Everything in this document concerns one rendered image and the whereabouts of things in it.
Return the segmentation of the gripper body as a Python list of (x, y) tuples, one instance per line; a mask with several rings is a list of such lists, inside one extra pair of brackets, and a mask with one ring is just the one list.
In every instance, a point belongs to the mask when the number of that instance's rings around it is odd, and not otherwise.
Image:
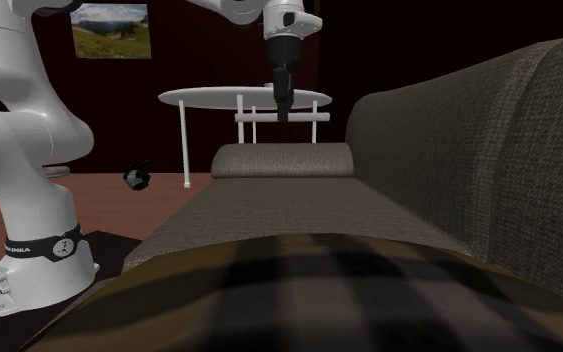
[(274, 68), (293, 69), (299, 64), (302, 40), (299, 37), (281, 35), (266, 41), (267, 60)]

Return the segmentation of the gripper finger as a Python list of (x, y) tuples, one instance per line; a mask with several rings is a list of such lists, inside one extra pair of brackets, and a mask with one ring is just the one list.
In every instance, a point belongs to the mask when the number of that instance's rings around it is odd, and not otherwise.
[(287, 122), (294, 100), (291, 73), (283, 67), (273, 69), (273, 95), (277, 104), (277, 121)]

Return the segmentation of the white oval table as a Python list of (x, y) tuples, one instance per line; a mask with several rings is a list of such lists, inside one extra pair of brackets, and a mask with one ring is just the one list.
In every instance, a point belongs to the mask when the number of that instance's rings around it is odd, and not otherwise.
[[(182, 88), (161, 93), (158, 99), (179, 108), (179, 119), (182, 139), (182, 160), (184, 187), (191, 187), (187, 128), (185, 108), (201, 108), (214, 110), (235, 110), (234, 120), (238, 123), (238, 140), (244, 143), (244, 123), (253, 124), (253, 142), (256, 142), (256, 124), (276, 122), (278, 120), (277, 104), (273, 96), (273, 88), (267, 86), (220, 86)], [(330, 120), (328, 112), (319, 112), (318, 108), (332, 102), (326, 94), (296, 89), (294, 102), (288, 115), (289, 122), (310, 122), (312, 124), (311, 142), (317, 142), (317, 123)]]

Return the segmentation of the brown fabric sofa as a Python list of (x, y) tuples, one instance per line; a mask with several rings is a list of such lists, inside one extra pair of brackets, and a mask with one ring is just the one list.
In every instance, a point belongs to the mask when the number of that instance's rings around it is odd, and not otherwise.
[(298, 233), (450, 249), (563, 296), (563, 38), (368, 94), (341, 143), (221, 147), (123, 267)]

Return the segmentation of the small black round object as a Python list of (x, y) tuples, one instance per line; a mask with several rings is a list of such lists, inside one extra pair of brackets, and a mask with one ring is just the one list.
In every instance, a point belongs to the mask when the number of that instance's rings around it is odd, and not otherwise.
[(133, 191), (141, 191), (149, 186), (150, 174), (143, 171), (143, 166), (149, 159), (132, 162), (123, 173), (123, 180)]

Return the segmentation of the brown checked cushion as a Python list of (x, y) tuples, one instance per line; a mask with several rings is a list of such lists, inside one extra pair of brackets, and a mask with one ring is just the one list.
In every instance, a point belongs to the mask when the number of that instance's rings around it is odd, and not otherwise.
[(454, 251), (284, 234), (154, 257), (27, 352), (563, 352), (563, 298)]

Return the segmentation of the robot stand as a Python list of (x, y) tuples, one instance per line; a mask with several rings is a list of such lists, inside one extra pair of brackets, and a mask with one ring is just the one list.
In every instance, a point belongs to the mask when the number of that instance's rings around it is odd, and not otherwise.
[[(95, 282), (119, 276), (125, 257), (141, 241), (102, 231), (85, 235), (93, 259), (100, 265)], [(23, 346), (68, 307), (78, 296), (64, 302), (6, 317), (0, 317), (0, 352), (22, 352)]]

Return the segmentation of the landscape wall picture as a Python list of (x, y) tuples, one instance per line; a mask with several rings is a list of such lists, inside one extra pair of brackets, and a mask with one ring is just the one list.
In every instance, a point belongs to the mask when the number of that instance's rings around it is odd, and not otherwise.
[(152, 58), (146, 4), (84, 3), (70, 20), (77, 58)]

